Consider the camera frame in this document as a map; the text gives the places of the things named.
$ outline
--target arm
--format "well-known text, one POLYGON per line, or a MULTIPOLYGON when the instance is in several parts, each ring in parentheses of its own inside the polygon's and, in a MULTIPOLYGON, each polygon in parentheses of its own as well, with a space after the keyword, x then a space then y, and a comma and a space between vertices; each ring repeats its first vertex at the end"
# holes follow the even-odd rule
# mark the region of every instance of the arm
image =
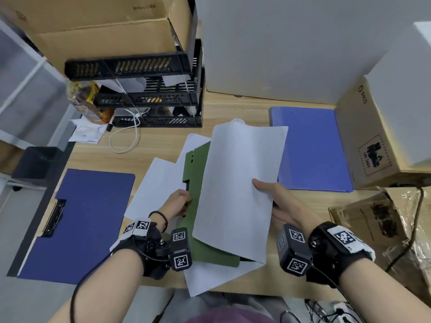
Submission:
MULTIPOLYGON (((273 196, 279 206, 273 216, 296 224, 307 238, 324 222, 281 184, 256 179, 253 184, 273 196)), ((431 317, 431 308, 368 259, 358 260, 342 273, 340 288, 368 323, 423 323, 431 317)))
MULTIPOLYGON (((169 222, 185 215, 188 192, 177 190, 159 209, 169 222)), ((151 220, 162 231, 164 219, 154 214, 151 220)), ((127 314, 141 283, 143 265, 137 253, 122 249, 105 261, 79 289, 75 300, 75 321, 78 323, 120 323, 127 314)), ((69 323, 70 299, 49 320, 69 323)))

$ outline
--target dark blue clipboard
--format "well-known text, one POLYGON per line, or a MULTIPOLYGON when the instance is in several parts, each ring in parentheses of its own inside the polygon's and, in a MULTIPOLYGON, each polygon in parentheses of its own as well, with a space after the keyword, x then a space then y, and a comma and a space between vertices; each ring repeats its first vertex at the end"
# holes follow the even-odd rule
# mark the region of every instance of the dark blue clipboard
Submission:
POLYGON ((352 192, 334 110, 272 107, 269 122, 288 126, 278 181, 288 189, 352 192))
POLYGON ((37 237, 19 278, 77 284, 117 240, 135 176, 68 169, 56 199, 66 200, 51 237, 37 237))

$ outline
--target green folder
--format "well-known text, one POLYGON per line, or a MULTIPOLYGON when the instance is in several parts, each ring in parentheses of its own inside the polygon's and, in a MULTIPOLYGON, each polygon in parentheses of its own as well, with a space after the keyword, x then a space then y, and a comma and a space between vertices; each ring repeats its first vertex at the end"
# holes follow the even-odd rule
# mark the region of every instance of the green folder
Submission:
POLYGON ((183 182, 188 184, 191 202, 187 207, 187 215, 178 220, 177 228, 186 227, 189 231, 191 258, 193 262, 197 261, 238 267, 240 265, 239 256, 211 247, 192 236, 210 143, 211 142, 208 142, 186 154, 183 182))

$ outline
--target black plastic tray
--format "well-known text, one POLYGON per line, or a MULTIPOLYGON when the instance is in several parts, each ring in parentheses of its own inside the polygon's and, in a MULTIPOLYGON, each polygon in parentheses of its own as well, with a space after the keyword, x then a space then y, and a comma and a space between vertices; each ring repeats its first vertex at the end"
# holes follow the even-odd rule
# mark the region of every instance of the black plastic tray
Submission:
MULTIPOLYGON (((203 120, 203 101, 205 93, 205 69, 202 68, 200 79, 201 93, 195 116, 142 116, 139 118, 141 124, 139 127, 165 127, 165 128, 202 128, 203 120)), ((112 121, 114 127, 124 128, 134 126, 132 116, 116 116, 112 121)))
POLYGON ((174 53, 73 59, 66 61, 64 74, 71 81, 190 74, 197 29, 197 10, 195 0, 188 0, 188 3, 193 19, 187 52, 177 47, 178 51, 174 53))
POLYGON ((101 110, 104 108, 126 107, 164 107, 197 106, 200 94, 200 76, 202 71, 202 44, 196 40, 194 46, 193 70, 191 79, 174 86, 165 86, 162 77, 147 78, 144 92, 117 93, 101 88, 94 96, 93 103, 101 110))

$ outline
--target wrist-mounted camera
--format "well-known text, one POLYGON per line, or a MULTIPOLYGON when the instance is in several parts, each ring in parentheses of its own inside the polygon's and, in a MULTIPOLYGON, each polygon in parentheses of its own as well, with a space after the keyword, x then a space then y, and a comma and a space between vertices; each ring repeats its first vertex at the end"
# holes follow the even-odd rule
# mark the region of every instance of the wrist-mounted camera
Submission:
POLYGON ((160 280, 170 268, 174 271, 188 269, 192 260, 187 228, 174 229, 170 240, 165 241, 156 226, 150 218, 136 219, 125 228, 110 251, 135 251, 143 263, 143 276, 160 280))
POLYGON ((281 268, 307 281, 335 288, 341 274, 361 258, 375 260, 374 250, 349 229, 332 222, 317 226, 308 240, 302 230, 284 224, 277 237, 281 268))

